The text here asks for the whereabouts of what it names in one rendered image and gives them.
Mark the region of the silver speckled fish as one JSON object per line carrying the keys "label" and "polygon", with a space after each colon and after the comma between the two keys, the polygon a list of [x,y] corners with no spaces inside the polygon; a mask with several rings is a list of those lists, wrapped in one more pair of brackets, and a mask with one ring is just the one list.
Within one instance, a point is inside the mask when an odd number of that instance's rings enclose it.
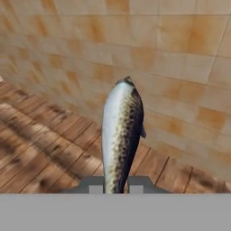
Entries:
{"label": "silver speckled fish", "polygon": [[101,124],[105,193],[123,193],[140,137],[145,138],[142,98],[131,77],[116,82],[106,99]]}

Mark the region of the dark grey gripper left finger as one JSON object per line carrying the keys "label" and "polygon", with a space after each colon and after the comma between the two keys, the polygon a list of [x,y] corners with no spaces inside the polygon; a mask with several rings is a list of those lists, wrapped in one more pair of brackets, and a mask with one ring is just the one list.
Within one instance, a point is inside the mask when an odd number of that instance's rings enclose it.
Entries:
{"label": "dark grey gripper left finger", "polygon": [[78,186],[62,189],[60,192],[66,194],[103,194],[104,177],[87,177],[84,180],[82,180]]}

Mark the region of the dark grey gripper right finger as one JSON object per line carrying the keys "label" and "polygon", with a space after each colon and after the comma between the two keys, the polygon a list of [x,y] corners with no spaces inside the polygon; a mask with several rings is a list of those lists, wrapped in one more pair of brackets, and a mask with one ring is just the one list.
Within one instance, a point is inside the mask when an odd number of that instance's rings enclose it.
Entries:
{"label": "dark grey gripper right finger", "polygon": [[169,191],[153,184],[147,176],[131,176],[127,180],[130,194],[169,194]]}

